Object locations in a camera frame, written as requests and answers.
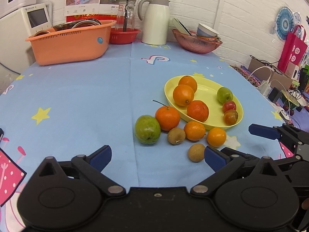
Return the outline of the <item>yellow-orange round orange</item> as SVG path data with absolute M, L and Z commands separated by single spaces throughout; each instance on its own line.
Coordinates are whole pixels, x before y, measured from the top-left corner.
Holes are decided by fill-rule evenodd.
M 226 132 L 219 127 L 214 127 L 207 133 L 206 141 L 210 146 L 218 148 L 225 143 Z

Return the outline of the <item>large smooth orange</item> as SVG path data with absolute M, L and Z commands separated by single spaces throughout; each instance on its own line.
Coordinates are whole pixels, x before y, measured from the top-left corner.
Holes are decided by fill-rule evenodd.
M 192 87 L 180 84 L 175 87 L 172 96 L 178 106 L 188 106 L 194 99 L 194 91 Z

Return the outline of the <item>red apple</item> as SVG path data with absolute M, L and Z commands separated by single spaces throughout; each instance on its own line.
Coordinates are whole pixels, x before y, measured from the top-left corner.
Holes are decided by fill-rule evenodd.
M 227 101 L 223 104 L 222 106 L 222 111 L 225 113 L 229 110 L 236 110 L 237 109 L 237 106 L 236 106 L 236 103 L 234 101 Z

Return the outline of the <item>small mandarin orange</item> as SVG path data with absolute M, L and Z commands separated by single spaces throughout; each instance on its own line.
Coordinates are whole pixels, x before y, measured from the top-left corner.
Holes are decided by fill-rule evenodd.
M 184 131 L 186 134 L 186 138 L 190 141 L 201 140 L 206 133 L 206 129 L 203 124 L 196 121 L 187 122 L 185 124 Z

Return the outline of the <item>rough dark orange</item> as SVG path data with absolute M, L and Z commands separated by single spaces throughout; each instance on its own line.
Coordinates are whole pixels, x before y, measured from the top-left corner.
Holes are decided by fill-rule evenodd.
M 209 109 L 203 101 L 194 100 L 188 105 L 186 114 L 199 122 L 205 122 L 209 116 Z

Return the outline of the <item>pink glass bowl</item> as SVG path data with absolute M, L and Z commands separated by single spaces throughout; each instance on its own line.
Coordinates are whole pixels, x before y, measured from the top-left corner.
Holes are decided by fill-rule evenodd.
M 223 42 L 216 38 L 208 40 L 206 38 L 190 36 L 179 32 L 177 29 L 172 30 L 177 43 L 185 50 L 197 53 L 207 54 L 216 50 Z

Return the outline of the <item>brown kiwi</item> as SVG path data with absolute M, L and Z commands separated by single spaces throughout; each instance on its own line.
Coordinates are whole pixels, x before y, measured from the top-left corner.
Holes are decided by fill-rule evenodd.
M 186 134 L 185 131 L 181 128 L 175 127 L 172 128 L 169 132 L 168 132 L 168 142 L 172 145 L 179 145 L 181 144 L 186 138 Z
M 189 148 L 188 158 L 195 163 L 201 162 L 204 160 L 204 150 L 205 146 L 203 144 L 196 143 Z

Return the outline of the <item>white appliance with screen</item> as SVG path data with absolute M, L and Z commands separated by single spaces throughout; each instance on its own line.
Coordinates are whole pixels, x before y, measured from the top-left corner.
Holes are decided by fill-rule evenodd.
M 36 59 L 26 39 L 52 26 L 53 4 L 34 4 L 1 18 L 1 73 L 20 75 Z

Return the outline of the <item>red plastic basket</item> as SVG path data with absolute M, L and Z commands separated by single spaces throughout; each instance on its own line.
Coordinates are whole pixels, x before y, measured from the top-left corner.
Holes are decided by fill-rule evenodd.
M 136 39 L 136 36 L 141 32 L 140 29 L 133 29 L 131 31 L 120 31 L 112 28 L 110 32 L 111 44 L 131 44 Z

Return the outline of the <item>tilted white dish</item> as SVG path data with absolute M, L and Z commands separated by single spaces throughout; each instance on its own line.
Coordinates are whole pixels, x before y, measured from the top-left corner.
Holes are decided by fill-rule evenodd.
M 190 31 L 177 18 L 174 17 L 172 23 L 180 33 L 191 36 Z

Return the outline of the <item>green apple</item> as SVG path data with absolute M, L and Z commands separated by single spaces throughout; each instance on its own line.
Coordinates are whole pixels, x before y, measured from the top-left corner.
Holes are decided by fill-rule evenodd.
M 232 101 L 234 98 L 233 93 L 230 89 L 226 87 L 221 87 L 217 91 L 217 100 L 221 103 L 224 104 L 227 101 Z

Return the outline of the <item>dark red-yellow plum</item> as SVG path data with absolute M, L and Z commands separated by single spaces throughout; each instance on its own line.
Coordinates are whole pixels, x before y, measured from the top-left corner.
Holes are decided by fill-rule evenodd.
M 237 123 L 238 113 L 234 109 L 229 109 L 224 113 L 224 122 L 226 125 L 231 126 Z

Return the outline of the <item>green mango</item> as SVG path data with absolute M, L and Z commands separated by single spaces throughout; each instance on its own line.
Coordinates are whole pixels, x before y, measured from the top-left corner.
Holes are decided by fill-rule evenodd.
M 161 135 L 161 127 L 156 118 L 150 115 L 140 116 L 135 123 L 135 136 L 140 143 L 155 144 Z

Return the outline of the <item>stacked white-blue bowls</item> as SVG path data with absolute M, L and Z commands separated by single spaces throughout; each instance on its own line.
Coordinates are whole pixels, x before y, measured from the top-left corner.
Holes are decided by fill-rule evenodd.
M 216 30 L 201 23 L 198 24 L 196 36 L 210 41 L 220 40 L 219 33 Z

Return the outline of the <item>orange on plate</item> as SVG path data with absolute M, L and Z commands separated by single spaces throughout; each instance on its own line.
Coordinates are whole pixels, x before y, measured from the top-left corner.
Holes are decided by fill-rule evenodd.
M 193 92 L 195 93 L 197 91 L 197 82 L 196 80 L 189 76 L 189 75 L 185 75 L 183 76 L 179 82 L 178 82 L 178 85 L 187 85 L 187 86 L 190 86 L 193 90 Z

